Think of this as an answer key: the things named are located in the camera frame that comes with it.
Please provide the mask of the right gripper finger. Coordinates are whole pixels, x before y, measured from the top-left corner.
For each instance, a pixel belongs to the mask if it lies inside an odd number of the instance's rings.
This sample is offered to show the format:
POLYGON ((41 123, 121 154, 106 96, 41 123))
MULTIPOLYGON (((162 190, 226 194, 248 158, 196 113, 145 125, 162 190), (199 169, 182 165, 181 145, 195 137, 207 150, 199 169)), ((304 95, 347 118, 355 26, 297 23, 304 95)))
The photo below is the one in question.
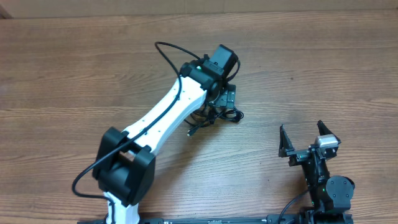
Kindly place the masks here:
POLYGON ((324 124, 324 122, 323 122, 322 120, 319 120, 319 121, 317 122, 317 127, 318 127, 318 130, 319 130, 319 133, 320 133, 321 136, 325 136, 325 135, 332 134, 332 135, 334 135, 334 137, 335 137, 336 140, 338 141, 338 144, 341 143, 341 140, 339 139, 339 137, 337 137, 333 132, 331 132, 331 131, 327 128, 327 126, 324 124))
POLYGON ((279 143, 279 157, 287 157, 288 153, 294 151, 294 147, 285 131, 282 124, 279 128, 280 143, 279 143))

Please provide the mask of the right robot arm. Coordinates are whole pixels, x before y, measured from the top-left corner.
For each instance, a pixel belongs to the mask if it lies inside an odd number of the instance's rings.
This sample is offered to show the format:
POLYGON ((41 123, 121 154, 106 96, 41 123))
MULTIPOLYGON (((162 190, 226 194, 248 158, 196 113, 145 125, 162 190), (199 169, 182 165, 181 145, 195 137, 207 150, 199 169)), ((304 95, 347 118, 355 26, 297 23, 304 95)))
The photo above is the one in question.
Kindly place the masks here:
POLYGON ((279 157, 289 158, 289 166, 301 166, 307 190, 293 198, 280 212, 278 223, 353 223, 346 211, 351 208, 355 184, 345 176, 331 176, 326 162, 337 156, 341 140, 323 121, 317 122, 320 135, 306 149, 296 150, 284 126, 280 126, 279 157), (305 194, 310 195, 312 205, 304 207, 296 215, 286 211, 305 194))

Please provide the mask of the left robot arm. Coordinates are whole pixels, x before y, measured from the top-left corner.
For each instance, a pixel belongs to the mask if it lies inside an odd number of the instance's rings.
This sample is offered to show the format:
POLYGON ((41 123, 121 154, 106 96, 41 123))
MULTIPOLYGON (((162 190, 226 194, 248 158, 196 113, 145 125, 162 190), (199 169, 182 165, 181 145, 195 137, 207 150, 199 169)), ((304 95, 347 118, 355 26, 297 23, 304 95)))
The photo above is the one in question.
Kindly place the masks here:
POLYGON ((235 94, 229 81, 239 68, 238 56, 224 45, 211 57, 196 56, 177 70, 173 87, 144 117, 104 133, 93 167, 108 202, 104 223, 139 223, 138 204, 154 181, 159 149, 189 116, 190 136, 218 118, 229 119, 235 94))

